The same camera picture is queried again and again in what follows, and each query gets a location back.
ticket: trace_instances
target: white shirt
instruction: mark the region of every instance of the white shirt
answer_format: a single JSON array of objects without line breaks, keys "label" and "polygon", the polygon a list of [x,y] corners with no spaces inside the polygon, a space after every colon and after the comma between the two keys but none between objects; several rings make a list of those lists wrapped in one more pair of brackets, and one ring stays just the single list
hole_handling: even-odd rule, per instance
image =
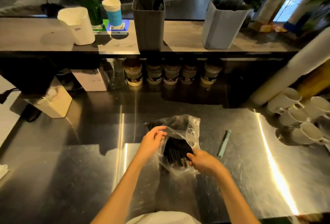
[{"label": "white shirt", "polygon": [[131,219],[126,224],[201,224],[194,217],[183,212],[159,211],[143,214]]}]

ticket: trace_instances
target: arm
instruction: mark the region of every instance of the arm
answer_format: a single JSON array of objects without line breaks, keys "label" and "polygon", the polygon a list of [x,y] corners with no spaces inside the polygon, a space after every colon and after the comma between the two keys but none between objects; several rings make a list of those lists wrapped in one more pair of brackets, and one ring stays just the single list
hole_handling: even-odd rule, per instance
[{"label": "arm", "polygon": [[167,135],[166,132],[161,131],[165,128],[165,126],[155,127],[143,137],[138,152],[112,192],[109,201],[91,224],[123,224],[125,222],[141,169],[146,161],[158,150],[161,140]]},{"label": "arm", "polygon": [[228,169],[220,161],[207,152],[197,149],[194,149],[194,155],[188,153],[187,156],[191,160],[191,166],[217,179],[232,224],[260,224],[235,185]]}]

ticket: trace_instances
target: stack of paper cups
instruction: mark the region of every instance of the stack of paper cups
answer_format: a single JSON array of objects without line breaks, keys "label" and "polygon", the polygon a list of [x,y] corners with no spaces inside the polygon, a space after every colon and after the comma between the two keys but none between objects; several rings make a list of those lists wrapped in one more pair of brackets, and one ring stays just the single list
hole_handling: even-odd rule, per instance
[{"label": "stack of paper cups", "polygon": [[119,0],[104,0],[102,5],[107,12],[109,23],[111,26],[120,26],[122,24],[122,10],[120,9]]}]

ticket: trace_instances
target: hand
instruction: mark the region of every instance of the hand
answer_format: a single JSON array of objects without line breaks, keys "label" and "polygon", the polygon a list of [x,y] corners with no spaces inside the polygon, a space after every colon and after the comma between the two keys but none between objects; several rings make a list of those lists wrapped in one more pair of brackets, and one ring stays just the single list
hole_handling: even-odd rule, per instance
[{"label": "hand", "polygon": [[162,139],[167,135],[166,132],[162,131],[164,129],[166,129],[166,126],[154,127],[143,137],[138,152],[135,155],[142,160],[143,164],[157,152]]},{"label": "hand", "polygon": [[199,149],[194,149],[193,152],[194,154],[187,153],[187,157],[191,160],[189,164],[200,173],[214,175],[218,170],[220,172],[227,170],[217,158],[207,152]]}]

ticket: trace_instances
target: white mug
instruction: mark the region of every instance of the white mug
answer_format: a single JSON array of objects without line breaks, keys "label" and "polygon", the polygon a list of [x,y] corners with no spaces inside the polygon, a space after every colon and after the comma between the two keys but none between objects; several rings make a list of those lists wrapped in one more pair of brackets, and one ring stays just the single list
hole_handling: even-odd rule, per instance
[{"label": "white mug", "polygon": [[293,105],[304,107],[299,102],[301,98],[302,97],[297,90],[293,88],[285,88],[268,102],[267,109],[272,113],[281,113]]},{"label": "white mug", "polygon": [[299,128],[293,129],[291,139],[299,144],[323,144],[321,141],[328,141],[323,133],[311,123],[304,122]]},{"label": "white mug", "polygon": [[326,99],[319,96],[313,96],[305,102],[304,111],[308,114],[312,121],[320,116],[330,119],[330,117],[326,115],[327,113],[330,113],[330,103]]},{"label": "white mug", "polygon": [[57,18],[71,31],[77,45],[87,45],[95,41],[88,11],[83,7],[64,8],[58,12]]},{"label": "white mug", "polygon": [[290,107],[280,114],[281,116],[278,120],[282,125],[287,127],[295,126],[310,120],[306,112],[304,112],[302,109],[297,109],[294,107]]}]

